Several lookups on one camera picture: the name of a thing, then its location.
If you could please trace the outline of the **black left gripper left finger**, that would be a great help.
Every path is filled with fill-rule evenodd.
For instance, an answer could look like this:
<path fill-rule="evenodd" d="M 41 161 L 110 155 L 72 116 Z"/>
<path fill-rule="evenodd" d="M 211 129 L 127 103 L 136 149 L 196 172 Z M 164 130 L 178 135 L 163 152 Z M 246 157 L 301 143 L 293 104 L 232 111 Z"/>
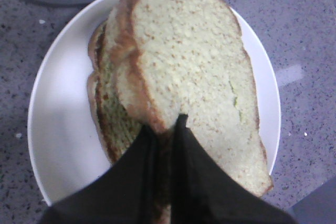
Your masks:
<path fill-rule="evenodd" d="M 153 223 L 157 138 L 143 126 L 101 177 L 49 207 L 39 223 Z"/>

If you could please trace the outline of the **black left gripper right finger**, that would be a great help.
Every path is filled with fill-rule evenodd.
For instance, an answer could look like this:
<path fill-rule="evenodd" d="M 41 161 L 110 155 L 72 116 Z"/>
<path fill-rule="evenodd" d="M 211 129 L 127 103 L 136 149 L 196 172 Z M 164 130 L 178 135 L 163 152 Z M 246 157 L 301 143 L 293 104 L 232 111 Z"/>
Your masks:
<path fill-rule="evenodd" d="M 296 223 L 222 171 L 186 122 L 187 115 L 179 115 L 173 137 L 172 223 Z"/>

